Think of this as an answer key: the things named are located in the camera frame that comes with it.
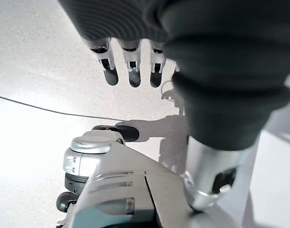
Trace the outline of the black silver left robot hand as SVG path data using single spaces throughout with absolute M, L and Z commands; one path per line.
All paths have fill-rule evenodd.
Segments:
M 163 44 L 189 126 L 185 195 L 195 210 L 234 179 L 237 155 L 290 101 L 290 0 L 62 0 L 91 48 L 105 38 Z

